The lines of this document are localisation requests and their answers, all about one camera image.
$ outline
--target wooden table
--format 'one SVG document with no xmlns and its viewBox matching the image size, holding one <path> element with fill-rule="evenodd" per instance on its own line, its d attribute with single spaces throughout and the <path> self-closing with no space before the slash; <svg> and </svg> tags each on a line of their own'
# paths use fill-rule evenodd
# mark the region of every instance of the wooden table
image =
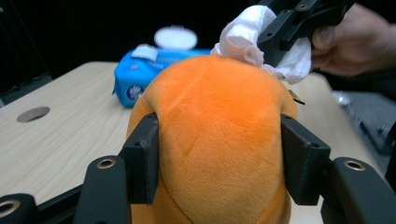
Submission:
<svg viewBox="0 0 396 224">
<path fill-rule="evenodd" d="M 24 192 L 43 203 L 80 185 L 94 159 L 118 155 L 131 109 L 112 95 L 116 66 L 85 63 L 0 108 L 0 196 Z M 332 148 L 331 159 L 352 157 L 379 170 L 324 77 L 285 85 L 306 102 L 298 120 Z M 320 206 L 294 205 L 291 223 L 322 223 Z"/>
</svg>

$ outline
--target orange plush fabric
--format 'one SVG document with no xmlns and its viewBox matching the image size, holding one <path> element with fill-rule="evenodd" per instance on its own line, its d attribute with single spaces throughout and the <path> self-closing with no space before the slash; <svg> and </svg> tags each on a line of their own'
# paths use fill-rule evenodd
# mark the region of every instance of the orange plush fabric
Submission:
<svg viewBox="0 0 396 224">
<path fill-rule="evenodd" d="M 163 70 L 132 111 L 127 135 L 155 112 L 159 184 L 141 223 L 288 223 L 280 114 L 297 106 L 271 74 L 215 55 Z"/>
</svg>

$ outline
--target white logo on blue pouch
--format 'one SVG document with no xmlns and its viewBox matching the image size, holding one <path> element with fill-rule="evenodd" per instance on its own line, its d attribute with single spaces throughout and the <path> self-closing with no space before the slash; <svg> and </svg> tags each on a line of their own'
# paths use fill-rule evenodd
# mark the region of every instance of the white logo on blue pouch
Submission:
<svg viewBox="0 0 396 224">
<path fill-rule="evenodd" d="M 140 95 L 143 93 L 145 89 L 141 88 L 140 86 L 132 86 L 126 90 L 126 97 L 130 101 L 137 101 L 137 99 L 140 97 Z"/>
</svg>

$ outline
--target blue pouch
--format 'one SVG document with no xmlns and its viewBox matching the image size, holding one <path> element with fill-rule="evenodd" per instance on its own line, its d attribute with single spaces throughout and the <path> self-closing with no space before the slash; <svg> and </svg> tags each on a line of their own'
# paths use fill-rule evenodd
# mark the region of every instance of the blue pouch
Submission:
<svg viewBox="0 0 396 224">
<path fill-rule="evenodd" d="M 117 65 L 113 94 L 124 107 L 133 107 L 152 79 L 169 65 L 192 56 L 209 54 L 210 49 L 156 49 L 143 45 L 128 51 Z"/>
</svg>

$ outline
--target white cloth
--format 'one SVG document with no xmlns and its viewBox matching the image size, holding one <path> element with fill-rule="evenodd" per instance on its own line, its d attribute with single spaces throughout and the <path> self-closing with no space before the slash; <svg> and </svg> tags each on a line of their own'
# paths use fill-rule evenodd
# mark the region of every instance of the white cloth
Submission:
<svg viewBox="0 0 396 224">
<path fill-rule="evenodd" d="M 219 43 L 210 51 L 265 69 L 289 84 L 302 81 L 311 68 L 311 44 L 307 37 L 299 38 L 277 67 L 266 64 L 257 47 L 259 35 L 276 18 L 271 8 L 251 6 L 227 24 L 220 34 Z"/>
</svg>

